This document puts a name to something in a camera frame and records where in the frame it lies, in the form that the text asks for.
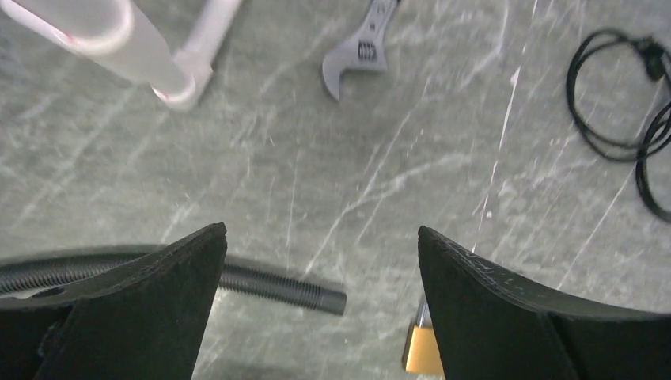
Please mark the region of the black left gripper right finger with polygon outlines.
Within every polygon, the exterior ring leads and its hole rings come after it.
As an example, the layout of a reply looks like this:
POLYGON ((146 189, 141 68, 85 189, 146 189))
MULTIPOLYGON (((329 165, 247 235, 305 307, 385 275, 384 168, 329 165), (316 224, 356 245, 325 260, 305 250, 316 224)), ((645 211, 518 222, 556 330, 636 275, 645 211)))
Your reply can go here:
POLYGON ((418 259, 448 379, 667 379, 670 316, 545 286, 421 226, 418 259))

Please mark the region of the small brass padlock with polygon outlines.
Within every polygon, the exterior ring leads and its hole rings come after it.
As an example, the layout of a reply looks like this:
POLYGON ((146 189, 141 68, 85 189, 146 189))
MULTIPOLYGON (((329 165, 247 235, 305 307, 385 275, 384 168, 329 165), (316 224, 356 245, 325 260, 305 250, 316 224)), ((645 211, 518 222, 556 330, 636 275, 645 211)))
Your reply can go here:
POLYGON ((425 297, 422 297, 415 318, 409 325, 401 363, 403 369, 408 373, 445 378, 425 297))

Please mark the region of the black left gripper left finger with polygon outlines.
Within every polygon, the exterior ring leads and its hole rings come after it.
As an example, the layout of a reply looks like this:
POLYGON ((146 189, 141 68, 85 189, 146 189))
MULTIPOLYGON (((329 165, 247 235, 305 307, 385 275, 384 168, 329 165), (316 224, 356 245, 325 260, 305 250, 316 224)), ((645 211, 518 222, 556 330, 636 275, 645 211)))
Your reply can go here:
POLYGON ((4 379, 189 379, 226 257, 214 223, 102 274, 1 300, 4 379))

